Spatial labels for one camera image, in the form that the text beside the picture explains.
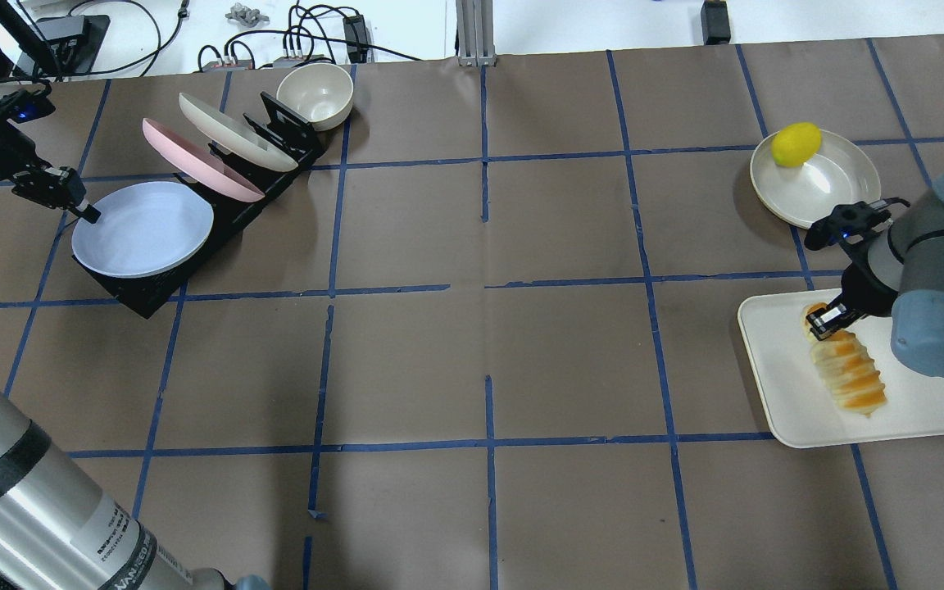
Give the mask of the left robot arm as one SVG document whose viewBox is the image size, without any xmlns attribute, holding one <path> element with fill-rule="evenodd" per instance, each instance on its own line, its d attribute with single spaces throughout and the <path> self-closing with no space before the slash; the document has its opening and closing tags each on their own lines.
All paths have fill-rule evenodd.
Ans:
<svg viewBox="0 0 944 590">
<path fill-rule="evenodd" d="M 38 156 L 0 100 L 0 180 L 20 197 L 97 223 L 78 172 Z M 187 569 L 151 531 L 0 391 L 0 589 L 266 589 L 216 569 Z"/>
</svg>

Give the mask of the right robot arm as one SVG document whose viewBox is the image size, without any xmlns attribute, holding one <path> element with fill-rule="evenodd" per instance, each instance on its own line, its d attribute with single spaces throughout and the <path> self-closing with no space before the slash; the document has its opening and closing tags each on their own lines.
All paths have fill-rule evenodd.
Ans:
<svg viewBox="0 0 944 590">
<path fill-rule="evenodd" d="M 894 197 L 842 204 L 810 225 L 808 249 L 837 245 L 851 264 L 840 293 L 806 313 L 806 325 L 821 341 L 866 316 L 891 318 L 895 358 L 944 378 L 944 175 L 898 218 L 889 210 L 895 204 Z"/>
</svg>

